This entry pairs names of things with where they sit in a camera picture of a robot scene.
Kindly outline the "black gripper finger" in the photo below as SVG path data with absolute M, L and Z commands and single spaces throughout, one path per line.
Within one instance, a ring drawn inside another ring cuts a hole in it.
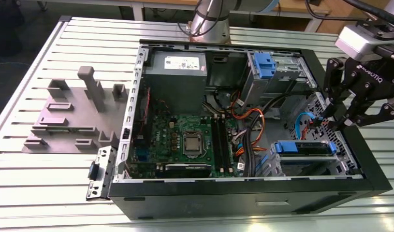
M 350 107 L 343 113 L 343 120 L 355 121 L 356 115 L 356 101 L 355 93 L 350 90 L 350 87 L 356 82 L 355 71 L 356 61 L 351 58 L 330 58 L 327 60 L 323 92 L 326 93 L 326 109 L 322 113 L 323 118 L 334 116 L 338 106 L 343 103 L 347 97 L 352 96 Z
M 366 100 L 364 97 L 354 95 L 344 115 L 332 122 L 332 131 L 342 130 L 347 126 L 359 127 L 394 120 L 394 96 L 382 104 L 376 114 L 366 114 L 367 109 L 374 101 Z

